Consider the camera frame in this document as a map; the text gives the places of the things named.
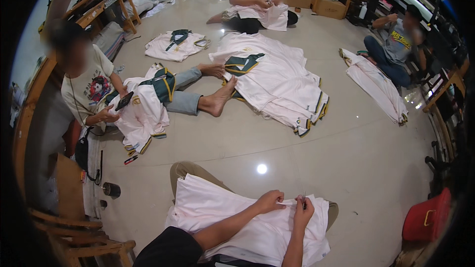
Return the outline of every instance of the gray t-shirt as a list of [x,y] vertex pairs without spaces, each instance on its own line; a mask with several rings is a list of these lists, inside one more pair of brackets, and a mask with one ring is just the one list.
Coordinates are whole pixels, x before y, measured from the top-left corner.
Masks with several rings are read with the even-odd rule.
[[403,66],[407,55],[411,52],[413,39],[410,31],[402,27],[402,19],[398,19],[389,27],[389,35],[383,50],[388,61]]

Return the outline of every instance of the black phone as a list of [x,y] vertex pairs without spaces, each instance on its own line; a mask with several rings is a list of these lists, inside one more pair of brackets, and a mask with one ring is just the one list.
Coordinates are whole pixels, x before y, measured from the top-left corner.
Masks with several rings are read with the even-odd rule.
[[129,92],[127,95],[122,97],[117,104],[116,111],[124,108],[127,104],[129,104],[130,99],[132,99],[132,96],[134,95],[134,91]]

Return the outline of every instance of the khaki pants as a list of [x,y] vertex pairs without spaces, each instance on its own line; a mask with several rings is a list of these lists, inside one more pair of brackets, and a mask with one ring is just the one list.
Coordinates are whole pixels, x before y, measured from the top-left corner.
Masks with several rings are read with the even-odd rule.
[[[185,177],[186,174],[196,175],[205,179],[207,181],[216,184],[223,189],[231,191],[230,188],[226,187],[221,181],[219,181],[216,177],[214,177],[211,173],[206,171],[203,167],[199,166],[190,161],[179,161],[176,162],[171,166],[170,169],[170,182],[171,182],[171,189],[173,190],[173,196],[176,197],[177,192],[177,179],[180,177]],[[328,229],[333,225],[338,216],[338,205],[335,202],[329,201],[330,206],[328,208]]]

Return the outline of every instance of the glossy floor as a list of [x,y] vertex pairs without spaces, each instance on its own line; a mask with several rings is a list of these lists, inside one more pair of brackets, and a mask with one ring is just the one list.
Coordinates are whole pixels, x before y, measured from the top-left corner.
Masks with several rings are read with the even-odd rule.
[[[144,76],[157,59],[144,55],[144,45],[160,33],[190,29],[212,40],[206,51],[184,62],[161,61],[172,72],[210,62],[223,35],[220,24],[206,20],[229,6],[228,0],[177,0],[137,26],[141,38],[124,44],[114,64],[125,64],[122,79]],[[409,122],[392,123],[373,99],[346,74],[338,48],[364,49],[368,30],[346,20],[302,10],[295,28],[261,33],[300,47],[306,68],[322,77],[329,95],[327,115],[304,138],[274,120],[258,116],[247,104],[230,100],[221,117],[206,113],[169,113],[166,139],[154,139],[146,153],[124,166],[127,154],[120,135],[103,139],[104,179],[120,185],[115,200],[103,197],[104,229],[114,240],[135,240],[138,254],[163,231],[172,205],[169,169],[180,160],[195,161],[234,192],[258,198],[280,189],[286,198],[303,192],[336,202],[340,214],[327,233],[331,252],[316,266],[388,266],[401,249],[401,230],[409,208],[427,199],[431,179],[424,157],[435,139],[422,113],[417,90],[404,90]],[[208,95],[221,81],[203,77],[186,91]],[[267,167],[261,174],[263,166]]]

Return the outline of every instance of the red basket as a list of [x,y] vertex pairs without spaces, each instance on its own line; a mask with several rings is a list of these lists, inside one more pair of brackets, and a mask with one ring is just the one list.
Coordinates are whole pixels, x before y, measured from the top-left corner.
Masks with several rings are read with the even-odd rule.
[[450,198],[449,189],[444,188],[440,195],[411,207],[404,221],[402,238],[436,240],[447,222]]

